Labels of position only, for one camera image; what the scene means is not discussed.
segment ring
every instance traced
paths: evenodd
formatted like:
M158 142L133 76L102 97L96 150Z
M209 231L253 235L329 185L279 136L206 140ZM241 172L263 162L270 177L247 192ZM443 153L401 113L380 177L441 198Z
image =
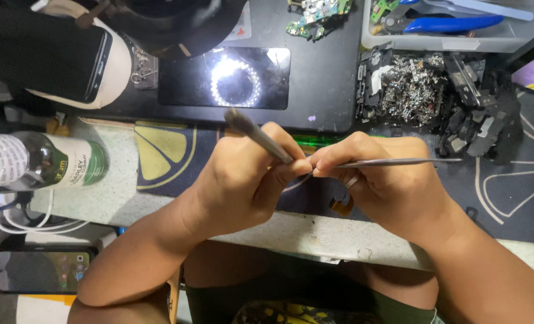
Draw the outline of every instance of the ring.
M347 181L347 183L345 183L345 187L350 188L351 186L353 186L357 182L357 180L361 178L361 175L361 172L357 171L357 174L354 175L349 181Z

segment pile of screws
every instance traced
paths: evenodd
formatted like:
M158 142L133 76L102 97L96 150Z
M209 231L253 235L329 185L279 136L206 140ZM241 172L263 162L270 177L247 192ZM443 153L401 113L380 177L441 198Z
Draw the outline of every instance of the pile of screws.
M427 60L436 66L439 58ZM443 96L441 80L446 79L424 67L423 59L393 55L391 69L381 76L383 100L375 112L392 121L427 125L439 114Z

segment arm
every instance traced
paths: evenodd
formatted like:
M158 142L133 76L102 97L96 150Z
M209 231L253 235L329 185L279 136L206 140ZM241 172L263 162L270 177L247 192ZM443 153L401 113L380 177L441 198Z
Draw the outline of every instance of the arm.
M372 138L355 133L308 161L314 176L346 183L357 206L373 221L421 246L432 258L439 284L474 323L534 323L534 271L481 231L441 185L432 164L333 169L350 160L429 157L418 138Z
M78 300L92 307L136 302L164 284L199 242L268 221L288 182L311 165L279 125L268 123L263 131L296 161L280 165L247 137L222 138L192 187L97 256Z

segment bottle label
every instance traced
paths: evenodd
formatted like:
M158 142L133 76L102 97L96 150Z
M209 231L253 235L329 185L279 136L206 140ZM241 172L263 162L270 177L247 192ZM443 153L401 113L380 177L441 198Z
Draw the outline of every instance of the bottle label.
M53 154L54 177L47 188L88 186L103 178L105 157L97 144L82 139L44 135L56 149Z
M0 134L0 186L21 178L27 169L29 154L14 136Z

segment green shorts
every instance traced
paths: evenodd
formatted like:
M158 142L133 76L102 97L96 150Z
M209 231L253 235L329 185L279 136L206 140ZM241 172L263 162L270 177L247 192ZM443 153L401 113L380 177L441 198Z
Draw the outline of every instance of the green shorts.
M435 310L422 310L371 290L334 270L283 276L268 273L245 283L186 288L193 324L229 324L243 305L284 301L346 312L365 312L384 324L429 324Z

